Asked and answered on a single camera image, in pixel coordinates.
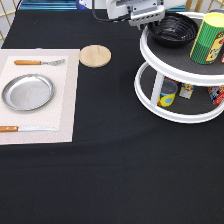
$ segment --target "knife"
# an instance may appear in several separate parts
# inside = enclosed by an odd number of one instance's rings
[[[16,65],[60,65],[65,62],[65,59],[52,61],[52,62],[43,62],[43,61],[33,61],[33,60],[16,60],[14,63]]]
[[[23,126],[0,126],[0,132],[18,132],[18,131],[57,131],[49,127],[23,127]]]

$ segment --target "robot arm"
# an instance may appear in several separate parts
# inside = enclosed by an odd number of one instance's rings
[[[92,9],[93,0],[80,0]],[[165,10],[185,5],[187,0],[94,0],[96,9],[107,9],[109,19],[130,15],[131,26],[140,26],[162,20]]]

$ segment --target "wooden handle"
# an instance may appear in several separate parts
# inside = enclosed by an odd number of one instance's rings
[[[18,129],[17,126],[0,126],[0,132],[17,132]]]
[[[14,61],[16,65],[41,65],[41,61],[29,61],[29,60],[16,60]]]

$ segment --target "label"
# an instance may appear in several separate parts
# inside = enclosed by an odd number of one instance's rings
[[[219,54],[219,51],[222,48],[223,43],[224,43],[224,31],[221,32],[221,33],[218,33],[216,35],[215,40],[212,44],[212,47],[209,50],[209,53],[208,53],[207,58],[205,60],[206,62],[212,62],[217,58],[217,56]]]

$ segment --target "red label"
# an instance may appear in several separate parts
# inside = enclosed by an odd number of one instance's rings
[[[220,44],[224,44],[224,39],[219,41]]]

